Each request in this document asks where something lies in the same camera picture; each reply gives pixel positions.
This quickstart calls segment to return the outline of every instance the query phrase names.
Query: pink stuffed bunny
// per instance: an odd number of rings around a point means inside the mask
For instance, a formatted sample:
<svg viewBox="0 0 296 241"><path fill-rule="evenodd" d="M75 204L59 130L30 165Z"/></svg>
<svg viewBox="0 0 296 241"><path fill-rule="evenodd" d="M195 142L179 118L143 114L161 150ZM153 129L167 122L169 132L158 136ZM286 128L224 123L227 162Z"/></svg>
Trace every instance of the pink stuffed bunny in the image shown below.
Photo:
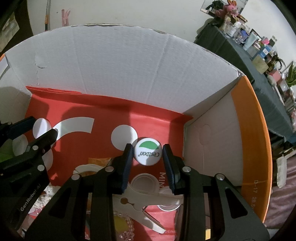
<svg viewBox="0 0 296 241"><path fill-rule="evenodd" d="M227 2L228 2L228 5L224 5L223 9L220 9L215 12L216 16L224 19L227 13L230 13L231 15L234 15L234 16L237 16L239 14L237 10L236 1L227 0Z"/></svg>

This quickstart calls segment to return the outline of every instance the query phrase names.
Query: cardboard box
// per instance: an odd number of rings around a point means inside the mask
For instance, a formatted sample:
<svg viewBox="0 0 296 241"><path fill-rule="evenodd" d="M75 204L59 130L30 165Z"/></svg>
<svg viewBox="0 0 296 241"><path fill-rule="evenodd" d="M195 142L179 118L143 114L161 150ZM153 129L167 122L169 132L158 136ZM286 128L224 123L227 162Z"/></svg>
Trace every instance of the cardboard box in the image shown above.
<svg viewBox="0 0 296 241"><path fill-rule="evenodd" d="M191 115L184 128L185 164L206 175L221 172L242 186L264 221L272 181L268 130L251 84L230 63L163 32L108 24L44 32L5 55L2 122L24 118L31 97L26 86L118 97Z"/></svg>

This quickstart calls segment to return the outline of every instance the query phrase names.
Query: silver screw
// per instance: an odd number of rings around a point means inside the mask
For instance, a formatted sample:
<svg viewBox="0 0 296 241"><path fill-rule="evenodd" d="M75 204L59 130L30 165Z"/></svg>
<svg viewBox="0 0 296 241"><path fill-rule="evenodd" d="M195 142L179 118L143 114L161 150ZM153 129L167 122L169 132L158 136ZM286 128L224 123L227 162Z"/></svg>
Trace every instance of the silver screw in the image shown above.
<svg viewBox="0 0 296 241"><path fill-rule="evenodd" d="M183 167L182 170L184 172L191 172L191 168L190 167Z"/></svg>
<svg viewBox="0 0 296 241"><path fill-rule="evenodd" d="M39 166L37 167L37 169L38 169L39 171L41 171L41 172L42 172L42 171L44 171L44 169L45 169L45 168L44 168L44 166L43 166L43 165L39 165Z"/></svg>
<svg viewBox="0 0 296 241"><path fill-rule="evenodd" d="M108 166L105 168L106 172L112 172L113 170L114 170L114 167L112 167L112 166Z"/></svg>
<svg viewBox="0 0 296 241"><path fill-rule="evenodd" d="M219 173L219 174L216 175L216 178L218 180L221 180L222 181L222 180L224 180L225 176L223 174Z"/></svg>
<svg viewBox="0 0 296 241"><path fill-rule="evenodd" d="M73 174L71 176L71 178L72 178L72 180L78 180L80 178L80 175L78 173L76 173L76 174Z"/></svg>

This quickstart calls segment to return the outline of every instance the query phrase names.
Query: table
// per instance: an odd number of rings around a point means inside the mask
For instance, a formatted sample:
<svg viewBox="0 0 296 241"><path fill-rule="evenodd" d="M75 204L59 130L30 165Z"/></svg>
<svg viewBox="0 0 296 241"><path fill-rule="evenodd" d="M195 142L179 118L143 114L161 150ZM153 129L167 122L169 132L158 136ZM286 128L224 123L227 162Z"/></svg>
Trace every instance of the table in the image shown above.
<svg viewBox="0 0 296 241"><path fill-rule="evenodd" d="M293 135L290 117L278 95L252 64L251 56L239 44L225 37L216 26L208 24L194 42L240 69L249 79L262 108L269 131L287 140Z"/></svg>

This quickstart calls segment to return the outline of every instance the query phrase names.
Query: orange stripe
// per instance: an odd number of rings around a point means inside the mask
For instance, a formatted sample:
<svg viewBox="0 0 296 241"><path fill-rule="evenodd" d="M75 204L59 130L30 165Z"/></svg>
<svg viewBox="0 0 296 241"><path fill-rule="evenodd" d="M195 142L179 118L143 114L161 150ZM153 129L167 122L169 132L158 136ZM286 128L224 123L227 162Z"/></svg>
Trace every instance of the orange stripe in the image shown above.
<svg viewBox="0 0 296 241"><path fill-rule="evenodd" d="M246 76L231 91L242 137L242 196L264 222L271 193L272 158L265 118Z"/></svg>
<svg viewBox="0 0 296 241"><path fill-rule="evenodd" d="M0 61L5 57L5 54L2 54L2 56L0 57Z"/></svg>

